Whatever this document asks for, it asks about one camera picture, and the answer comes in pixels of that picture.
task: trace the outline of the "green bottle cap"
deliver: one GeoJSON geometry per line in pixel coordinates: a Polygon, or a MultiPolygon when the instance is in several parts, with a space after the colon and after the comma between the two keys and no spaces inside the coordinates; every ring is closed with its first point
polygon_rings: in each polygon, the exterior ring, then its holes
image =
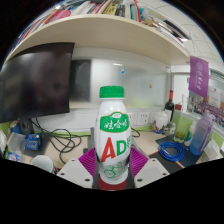
{"type": "Polygon", "coordinates": [[[103,86],[100,88],[100,98],[124,98],[124,87],[103,86]]]}

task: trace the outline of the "magenta cloth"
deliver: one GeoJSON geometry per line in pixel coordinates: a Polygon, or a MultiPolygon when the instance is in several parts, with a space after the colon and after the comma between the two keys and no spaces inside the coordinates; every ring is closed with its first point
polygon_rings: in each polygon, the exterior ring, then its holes
{"type": "Polygon", "coordinates": [[[130,169],[133,178],[138,174],[142,167],[148,162],[149,158],[139,152],[137,149],[131,147],[130,152],[130,169]]]}
{"type": "Polygon", "coordinates": [[[191,72],[188,90],[206,98],[208,94],[209,81],[208,62],[191,56],[190,63],[191,72]]]}
{"type": "Polygon", "coordinates": [[[79,161],[86,168],[86,170],[94,177],[97,171],[97,157],[96,149],[90,149],[79,158],[79,161]]]}

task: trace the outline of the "cable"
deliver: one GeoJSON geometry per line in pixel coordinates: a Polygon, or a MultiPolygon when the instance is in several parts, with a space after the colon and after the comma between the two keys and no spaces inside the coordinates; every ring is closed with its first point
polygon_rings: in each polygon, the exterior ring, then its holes
{"type": "Polygon", "coordinates": [[[44,129],[40,126],[37,118],[36,118],[37,124],[33,121],[31,121],[31,122],[41,131],[41,133],[43,134],[44,137],[49,139],[49,141],[52,143],[54,148],[59,152],[59,158],[60,158],[61,162],[64,163],[64,164],[66,164],[66,162],[63,161],[62,154],[71,152],[75,147],[79,146],[82,142],[81,137],[88,137],[89,136],[89,135],[83,135],[83,136],[73,135],[67,129],[55,129],[54,131],[49,132],[49,131],[47,131],[46,129],[44,129]],[[55,133],[59,130],[67,132],[68,135],[55,133]],[[63,145],[64,146],[63,149],[62,150],[58,149],[56,147],[56,145],[53,143],[53,141],[51,140],[51,138],[56,139],[61,145],[63,145]],[[63,142],[61,142],[59,140],[59,138],[68,140],[68,144],[64,144],[63,142]],[[79,138],[79,143],[76,145],[75,142],[72,140],[72,138],[79,138]]]}
{"type": "Polygon", "coordinates": [[[184,151],[187,150],[182,144],[179,142],[173,143],[173,142],[163,142],[159,145],[159,153],[167,160],[169,161],[180,161],[184,157],[184,151]],[[166,148],[175,148],[177,150],[176,155],[170,155],[168,154],[165,149],[166,148]]]}
{"type": "Polygon", "coordinates": [[[140,133],[137,131],[137,130],[135,130],[134,128],[131,128],[133,131],[135,131],[135,132],[137,132],[138,133],[138,136],[135,136],[135,135],[132,135],[134,138],[138,138],[138,137],[140,137],[140,133]]]}

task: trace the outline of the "wine bottle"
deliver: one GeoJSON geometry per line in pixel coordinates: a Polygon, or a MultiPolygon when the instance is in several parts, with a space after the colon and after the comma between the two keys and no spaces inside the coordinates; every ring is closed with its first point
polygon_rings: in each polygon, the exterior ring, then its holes
{"type": "Polygon", "coordinates": [[[173,90],[170,90],[170,97],[169,97],[169,100],[165,104],[165,111],[168,113],[170,121],[171,121],[173,118],[173,111],[174,111],[173,90]]]}

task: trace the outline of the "shelf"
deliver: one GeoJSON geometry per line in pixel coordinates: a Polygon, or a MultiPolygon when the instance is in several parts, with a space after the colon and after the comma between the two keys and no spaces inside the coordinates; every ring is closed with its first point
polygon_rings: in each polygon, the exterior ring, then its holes
{"type": "Polygon", "coordinates": [[[184,65],[187,52],[178,44],[139,22],[111,15],[78,15],[41,27],[8,56],[45,43],[73,42],[75,48],[117,49],[153,58],[167,65],[184,65]]]}

